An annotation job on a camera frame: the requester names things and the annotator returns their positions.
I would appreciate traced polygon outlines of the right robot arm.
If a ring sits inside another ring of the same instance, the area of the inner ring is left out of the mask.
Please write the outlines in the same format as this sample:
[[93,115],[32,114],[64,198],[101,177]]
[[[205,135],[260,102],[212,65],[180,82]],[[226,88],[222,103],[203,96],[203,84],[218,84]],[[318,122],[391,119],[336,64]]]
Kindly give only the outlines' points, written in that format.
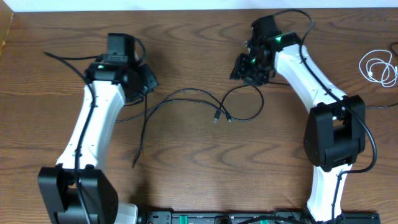
[[313,180],[302,220],[380,223],[377,213],[346,213],[340,205],[347,176],[368,172],[377,161],[363,99],[348,96],[329,81],[309,55],[305,39],[295,32],[282,32],[275,15],[256,19],[251,31],[248,52],[237,57],[230,78],[257,87],[279,74],[308,112],[303,147],[313,165]]

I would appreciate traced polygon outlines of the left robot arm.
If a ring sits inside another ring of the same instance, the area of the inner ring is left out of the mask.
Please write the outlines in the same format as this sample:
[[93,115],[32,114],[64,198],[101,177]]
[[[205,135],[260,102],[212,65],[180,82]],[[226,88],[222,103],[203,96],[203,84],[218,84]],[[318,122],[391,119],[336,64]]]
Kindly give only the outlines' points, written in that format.
[[148,64],[134,57],[99,56],[81,73],[84,100],[72,136],[53,167],[38,174],[52,223],[139,223],[137,205],[123,203],[105,175],[116,118],[158,85]]

